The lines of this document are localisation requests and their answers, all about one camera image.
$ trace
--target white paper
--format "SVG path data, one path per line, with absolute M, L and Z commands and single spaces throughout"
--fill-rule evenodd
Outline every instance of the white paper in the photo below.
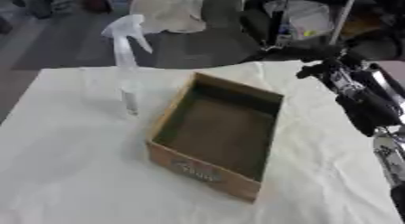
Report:
M 254 204 L 147 158 L 147 130 L 193 70 L 142 69 L 138 117 L 115 68 L 43 70 L 0 126 L 0 223 L 400 223 L 372 140 L 300 67 L 198 70 L 285 95 Z

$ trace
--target table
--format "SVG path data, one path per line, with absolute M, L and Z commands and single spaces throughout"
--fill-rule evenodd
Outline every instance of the table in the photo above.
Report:
M 192 70 L 142 69 L 138 117 L 115 68 L 42 70 L 0 126 L 0 222 L 400 223 L 372 140 L 300 66 L 199 70 L 286 96 L 254 204 L 147 160 L 147 129 Z

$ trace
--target spray bottle cap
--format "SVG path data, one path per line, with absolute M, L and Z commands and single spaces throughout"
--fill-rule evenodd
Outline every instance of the spray bottle cap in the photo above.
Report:
M 151 28 L 144 29 L 141 26 L 141 23 L 143 23 L 144 20 L 145 18 L 142 14 L 127 15 L 111 23 L 109 26 L 106 27 L 106 29 L 101 34 L 109 38 L 114 39 L 125 38 L 125 40 L 127 40 L 128 36 L 131 36 L 137 40 L 139 45 L 142 48 L 144 48 L 145 51 L 151 53 L 152 47 L 145 39 L 144 33 L 159 33 L 161 32 L 161 30 L 159 31 L 158 29 L 151 29 Z

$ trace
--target spray bottle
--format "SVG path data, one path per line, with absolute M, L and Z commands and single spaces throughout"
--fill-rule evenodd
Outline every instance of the spray bottle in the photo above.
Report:
M 144 22 L 144 20 L 142 14 L 127 15 L 111 23 L 102 32 L 103 36 L 113 38 L 114 40 L 114 53 L 119 70 L 119 89 L 128 112 L 133 115 L 138 113 L 136 93 L 139 89 L 137 83 L 139 66 L 137 65 L 127 37 L 134 37 L 141 47 L 149 53 L 152 53 L 152 47 L 145 39 L 144 34 L 161 32 L 161 30 L 157 28 L 142 27 L 141 23 Z

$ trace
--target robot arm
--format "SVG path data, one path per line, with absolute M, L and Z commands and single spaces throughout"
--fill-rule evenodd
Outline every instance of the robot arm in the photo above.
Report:
M 405 222 L 405 90 L 377 64 L 341 51 L 327 55 L 321 63 L 303 67 L 297 77 L 312 76 L 323 82 L 336 94 L 336 102 L 352 124 L 364 135 L 374 137 L 373 151 Z

